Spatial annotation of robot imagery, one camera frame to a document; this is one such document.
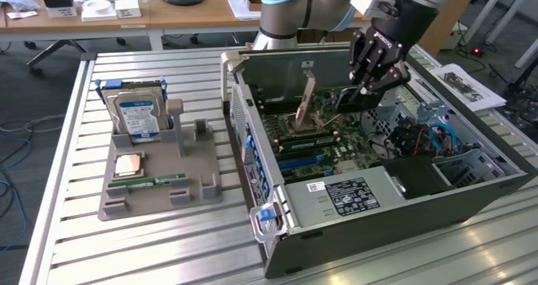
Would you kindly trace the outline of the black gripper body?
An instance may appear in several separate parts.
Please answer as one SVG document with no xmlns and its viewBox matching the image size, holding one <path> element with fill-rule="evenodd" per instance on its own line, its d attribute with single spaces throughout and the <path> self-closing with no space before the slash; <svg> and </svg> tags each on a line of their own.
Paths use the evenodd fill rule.
<svg viewBox="0 0 538 285">
<path fill-rule="evenodd" d="M 365 77 L 384 77 L 394 71 L 394 65 L 420 41 L 440 13 L 436 7 L 413 0 L 393 1 L 378 4 L 386 17 L 373 18 L 364 34 Z"/>
</svg>

